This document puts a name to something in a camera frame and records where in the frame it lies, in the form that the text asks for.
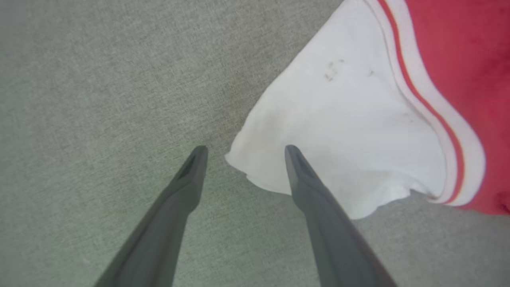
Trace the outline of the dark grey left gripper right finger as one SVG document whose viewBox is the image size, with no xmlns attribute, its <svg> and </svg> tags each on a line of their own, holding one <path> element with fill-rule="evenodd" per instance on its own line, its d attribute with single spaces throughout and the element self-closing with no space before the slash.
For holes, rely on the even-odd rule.
<svg viewBox="0 0 510 287">
<path fill-rule="evenodd" d="M 397 287 L 298 147 L 285 147 L 285 162 L 293 201 L 306 217 L 321 287 Z"/>
</svg>

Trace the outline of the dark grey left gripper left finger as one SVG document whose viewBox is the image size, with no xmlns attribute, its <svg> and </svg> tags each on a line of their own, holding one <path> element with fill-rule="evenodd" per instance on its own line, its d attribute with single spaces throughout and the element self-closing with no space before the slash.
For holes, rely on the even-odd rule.
<svg viewBox="0 0 510 287">
<path fill-rule="evenodd" d="M 94 287 L 173 287 L 189 215 L 197 208 L 208 149 L 193 149 Z"/>
</svg>

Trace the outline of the red shirt with white sleeves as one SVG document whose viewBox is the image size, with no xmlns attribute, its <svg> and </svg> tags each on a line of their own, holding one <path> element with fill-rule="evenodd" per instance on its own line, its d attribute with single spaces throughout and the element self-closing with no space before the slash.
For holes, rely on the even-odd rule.
<svg viewBox="0 0 510 287">
<path fill-rule="evenodd" d="M 290 194 L 287 145 L 352 219 L 411 191 L 510 216 L 510 0 L 344 0 L 226 161 Z"/>
</svg>

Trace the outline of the grey fabric sofa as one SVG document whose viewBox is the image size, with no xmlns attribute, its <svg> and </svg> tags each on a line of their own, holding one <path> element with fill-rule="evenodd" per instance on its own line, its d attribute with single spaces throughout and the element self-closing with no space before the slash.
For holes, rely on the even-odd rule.
<svg viewBox="0 0 510 287">
<path fill-rule="evenodd" d="M 197 145 L 175 287 L 320 287 L 306 218 L 225 155 L 352 0 L 0 0 L 0 287 L 93 287 Z"/>
</svg>

